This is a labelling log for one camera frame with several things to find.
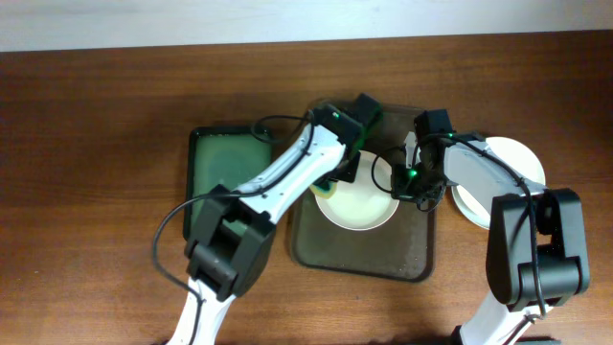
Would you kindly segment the pale green plate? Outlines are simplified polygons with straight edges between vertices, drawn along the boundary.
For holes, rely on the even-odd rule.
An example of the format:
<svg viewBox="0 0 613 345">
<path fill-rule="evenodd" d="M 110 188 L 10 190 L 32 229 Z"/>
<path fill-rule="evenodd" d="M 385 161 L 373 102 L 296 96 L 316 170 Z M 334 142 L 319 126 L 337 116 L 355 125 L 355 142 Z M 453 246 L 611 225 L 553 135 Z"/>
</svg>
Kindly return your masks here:
<svg viewBox="0 0 613 345">
<path fill-rule="evenodd" d="M 527 146 L 500 136 L 488 137 L 486 142 L 492 151 L 513 169 L 536 183 L 546 184 L 543 166 Z M 452 187 L 451 194 L 456 206 L 468 220 L 489 230 L 489 212 L 464 187 Z"/>
</svg>

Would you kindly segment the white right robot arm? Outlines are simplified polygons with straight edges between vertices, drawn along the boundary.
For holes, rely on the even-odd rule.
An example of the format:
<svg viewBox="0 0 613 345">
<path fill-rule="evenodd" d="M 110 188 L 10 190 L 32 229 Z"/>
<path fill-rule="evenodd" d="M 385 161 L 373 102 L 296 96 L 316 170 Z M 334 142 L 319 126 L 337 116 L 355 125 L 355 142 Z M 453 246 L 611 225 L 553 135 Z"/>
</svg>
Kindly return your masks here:
<svg viewBox="0 0 613 345">
<path fill-rule="evenodd" d="M 554 307 L 590 282 L 583 212 L 577 193 L 550 189 L 500 158 L 486 140 L 453 130 L 446 110 L 414 120 L 406 163 L 392 172 L 391 196 L 431 212 L 451 186 L 467 190 L 489 213 L 489 292 L 457 326 L 452 344 L 513 344 Z"/>
</svg>

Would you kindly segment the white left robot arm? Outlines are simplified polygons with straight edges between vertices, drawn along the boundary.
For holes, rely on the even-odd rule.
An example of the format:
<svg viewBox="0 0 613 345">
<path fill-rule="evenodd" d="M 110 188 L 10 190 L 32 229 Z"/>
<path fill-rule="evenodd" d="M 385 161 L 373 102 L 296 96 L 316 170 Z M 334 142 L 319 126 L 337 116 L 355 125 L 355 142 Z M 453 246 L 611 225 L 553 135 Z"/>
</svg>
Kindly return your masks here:
<svg viewBox="0 0 613 345">
<path fill-rule="evenodd" d="M 186 237 L 188 282 L 156 269 L 188 293 L 171 345 L 212 344 L 231 304 L 260 278 L 276 226 L 309 188 L 325 196 L 337 182 L 355 180 L 360 150 L 381 119 L 380 102 L 361 94 L 349 106 L 320 103 L 301 117 L 305 127 L 269 167 L 234 190 L 222 185 L 176 206 L 172 217 L 200 203 Z"/>
</svg>

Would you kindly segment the yellow green sponge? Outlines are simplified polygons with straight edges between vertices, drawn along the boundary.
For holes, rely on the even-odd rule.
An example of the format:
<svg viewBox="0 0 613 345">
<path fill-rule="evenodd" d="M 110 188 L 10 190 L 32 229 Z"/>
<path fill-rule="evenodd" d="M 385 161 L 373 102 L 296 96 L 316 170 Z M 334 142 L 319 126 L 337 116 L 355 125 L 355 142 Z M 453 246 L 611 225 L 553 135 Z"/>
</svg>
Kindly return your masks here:
<svg viewBox="0 0 613 345">
<path fill-rule="evenodd" d="M 323 199 L 329 199 L 336 192 L 337 182 L 334 180 L 324 180 L 322 182 L 311 184 L 309 189 L 315 196 L 319 196 Z"/>
</svg>

